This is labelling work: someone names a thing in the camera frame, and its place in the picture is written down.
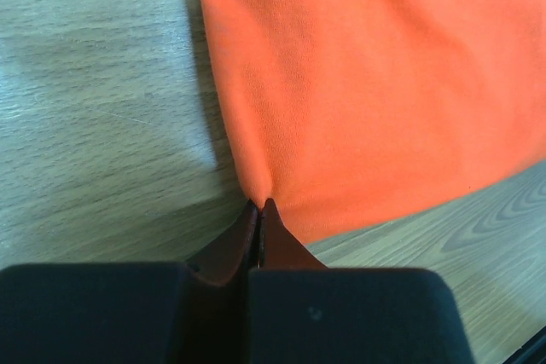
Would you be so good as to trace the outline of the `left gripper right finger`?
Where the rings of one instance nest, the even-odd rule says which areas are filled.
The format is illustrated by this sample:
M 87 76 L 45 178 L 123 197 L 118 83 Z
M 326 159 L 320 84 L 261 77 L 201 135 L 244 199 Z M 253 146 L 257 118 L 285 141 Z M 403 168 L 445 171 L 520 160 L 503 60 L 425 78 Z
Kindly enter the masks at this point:
M 336 269 L 285 228 L 268 199 L 248 276 L 251 363 L 471 363 L 455 298 L 436 273 Z

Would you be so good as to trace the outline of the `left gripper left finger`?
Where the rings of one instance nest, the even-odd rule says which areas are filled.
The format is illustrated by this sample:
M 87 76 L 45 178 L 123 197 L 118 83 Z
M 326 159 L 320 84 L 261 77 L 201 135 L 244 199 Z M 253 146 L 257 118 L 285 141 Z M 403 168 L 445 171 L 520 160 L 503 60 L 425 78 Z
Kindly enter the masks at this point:
M 28 263 L 1 272 L 4 363 L 238 363 L 258 209 L 184 263 Z

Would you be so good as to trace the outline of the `orange t shirt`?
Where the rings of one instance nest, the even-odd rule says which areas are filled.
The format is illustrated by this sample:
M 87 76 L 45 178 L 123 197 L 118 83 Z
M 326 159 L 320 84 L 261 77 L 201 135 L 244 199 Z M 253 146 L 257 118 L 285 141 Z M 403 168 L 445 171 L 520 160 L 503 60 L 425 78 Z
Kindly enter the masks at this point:
M 308 243 L 545 157 L 545 0 L 200 0 L 240 184 Z

